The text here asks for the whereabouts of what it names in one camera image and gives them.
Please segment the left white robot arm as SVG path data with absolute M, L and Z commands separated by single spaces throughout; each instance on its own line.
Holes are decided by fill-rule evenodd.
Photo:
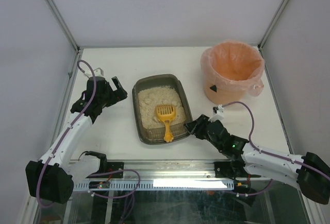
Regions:
M 109 171 L 107 157 L 101 152 L 87 151 L 74 164 L 70 164 L 70 159 L 84 132 L 95 123 L 102 110 L 127 98 L 118 78 L 111 80 L 115 90 L 104 77 L 90 77 L 86 90 L 73 103 L 69 121 L 53 145 L 38 161 L 28 162 L 25 172 L 32 197 L 64 204 L 75 185 L 92 174 Z

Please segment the yellow litter scoop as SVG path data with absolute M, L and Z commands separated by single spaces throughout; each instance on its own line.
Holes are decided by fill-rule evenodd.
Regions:
M 157 105 L 155 107 L 155 113 L 157 119 L 164 124 L 165 132 L 164 132 L 164 141 L 169 143 L 172 142 L 174 136 L 171 132 L 170 125 L 171 122 L 176 118 L 176 109 L 174 105 L 166 104 L 166 105 Z

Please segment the grey plastic litter box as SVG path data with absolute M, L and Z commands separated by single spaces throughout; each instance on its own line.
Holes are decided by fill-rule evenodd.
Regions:
M 149 76 L 138 80 L 132 89 L 134 114 L 138 136 L 141 142 L 148 145 L 160 145 L 166 143 L 163 139 L 165 127 L 157 129 L 145 129 L 142 126 L 138 93 L 142 90 L 162 86 L 169 86 L 176 90 L 176 92 L 179 94 L 186 115 L 186 120 L 183 123 L 170 126 L 174 135 L 173 141 L 184 139 L 189 135 L 188 131 L 184 127 L 184 123 L 191 122 L 192 115 L 182 83 L 173 74 Z

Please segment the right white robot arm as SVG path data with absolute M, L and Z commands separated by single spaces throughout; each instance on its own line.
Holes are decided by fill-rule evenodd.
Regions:
M 307 152 L 302 156 L 253 145 L 230 134 L 219 120 L 212 122 L 205 115 L 184 127 L 197 139 L 207 140 L 247 174 L 290 185 L 316 203 L 329 203 L 329 166 L 317 154 Z

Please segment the orange trash bin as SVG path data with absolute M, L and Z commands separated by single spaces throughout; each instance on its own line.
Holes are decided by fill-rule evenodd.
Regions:
M 203 88 L 206 97 L 215 104 L 227 104 L 241 100 L 245 94 L 254 91 L 258 80 L 236 76 L 204 76 Z

